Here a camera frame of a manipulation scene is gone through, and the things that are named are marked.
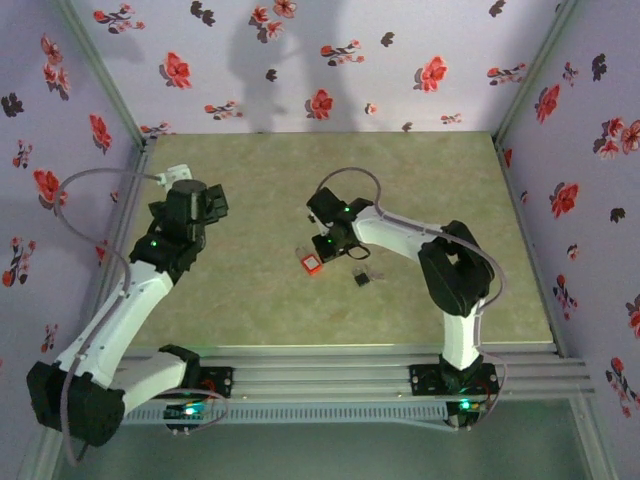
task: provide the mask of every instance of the white connector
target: white connector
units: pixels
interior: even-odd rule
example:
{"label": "white connector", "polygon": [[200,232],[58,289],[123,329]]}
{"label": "white connector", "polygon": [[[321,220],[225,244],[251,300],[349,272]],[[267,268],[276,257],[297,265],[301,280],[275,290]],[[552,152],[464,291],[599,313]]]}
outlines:
{"label": "white connector", "polygon": [[174,182],[178,180],[192,180],[193,176],[191,175],[191,170],[185,164],[176,165],[175,167],[171,167],[164,173],[160,173],[158,175],[160,180],[158,180],[158,185],[164,187],[165,192],[171,190],[171,186]]}

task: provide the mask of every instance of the robotic arm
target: robotic arm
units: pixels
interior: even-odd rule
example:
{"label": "robotic arm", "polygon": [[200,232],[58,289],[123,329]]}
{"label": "robotic arm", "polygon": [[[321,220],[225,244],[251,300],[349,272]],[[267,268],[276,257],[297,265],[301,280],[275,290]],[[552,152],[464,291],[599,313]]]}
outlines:
{"label": "robotic arm", "polygon": [[[87,328],[53,365],[37,362],[27,375],[38,422],[61,431],[62,386],[71,365],[79,358],[68,392],[70,433],[91,446],[104,445],[124,416],[142,403],[170,389],[197,387],[198,355],[174,345],[162,347],[139,366],[116,372],[149,313],[205,247],[205,226],[227,215],[221,185],[208,188],[191,179],[184,165],[170,169],[168,174],[183,179],[165,185],[166,201],[149,205],[153,222],[130,255],[129,291],[122,291],[124,282],[120,281]],[[89,349],[78,356],[85,339],[122,295],[120,305]]]}
{"label": "robotic arm", "polygon": [[[316,192],[307,207],[311,221],[320,229],[312,241],[323,263],[370,244],[420,264],[429,294],[444,314],[440,375],[449,393],[459,393],[482,365],[475,344],[476,313],[495,274],[480,255],[424,230],[443,232],[477,246],[469,229],[458,221],[447,226],[416,224],[383,213],[362,198],[347,204],[326,187]],[[455,263],[450,261],[452,256],[457,256]]]}

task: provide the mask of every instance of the ventilation grille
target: ventilation grille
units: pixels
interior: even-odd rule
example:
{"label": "ventilation grille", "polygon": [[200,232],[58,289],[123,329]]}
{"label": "ventilation grille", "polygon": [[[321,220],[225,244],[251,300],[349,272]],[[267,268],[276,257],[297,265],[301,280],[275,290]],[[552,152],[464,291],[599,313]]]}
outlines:
{"label": "ventilation grille", "polygon": [[[200,424],[220,417],[224,407],[216,406],[204,415],[192,419],[165,420],[162,405],[142,405],[130,412],[124,425]],[[348,404],[231,404],[225,424],[274,424],[274,423],[380,423],[424,422],[447,418],[445,402],[425,402],[411,405],[397,403]]]}

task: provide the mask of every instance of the table surface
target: table surface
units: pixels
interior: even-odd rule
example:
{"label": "table surface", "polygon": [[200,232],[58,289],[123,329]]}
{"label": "table surface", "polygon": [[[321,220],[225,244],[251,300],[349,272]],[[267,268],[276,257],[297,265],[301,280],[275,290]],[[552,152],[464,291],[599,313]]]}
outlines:
{"label": "table surface", "polygon": [[[359,166],[382,183],[381,206],[416,221],[464,222],[508,278],[487,310],[482,340],[551,342],[504,176],[487,133],[168,135],[149,173],[186,163],[194,178],[221,183],[229,214],[207,227],[207,247],[149,315],[132,346],[442,344],[442,312],[417,263],[371,247],[365,261],[342,257],[311,277],[296,257],[318,233],[306,202],[333,170]],[[373,199],[361,173],[328,183],[349,203]],[[151,222],[148,203],[164,190],[147,182],[132,238]],[[384,278],[358,287],[355,267]],[[498,280],[492,283],[493,296]]]}

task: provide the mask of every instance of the red small object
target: red small object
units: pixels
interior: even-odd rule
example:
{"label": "red small object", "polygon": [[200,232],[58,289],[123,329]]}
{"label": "red small object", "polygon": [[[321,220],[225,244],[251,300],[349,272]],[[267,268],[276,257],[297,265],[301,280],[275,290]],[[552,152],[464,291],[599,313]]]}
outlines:
{"label": "red small object", "polygon": [[305,257],[301,258],[300,263],[309,275],[315,275],[320,270],[322,270],[322,263],[320,263],[318,257],[313,254],[306,255]]}

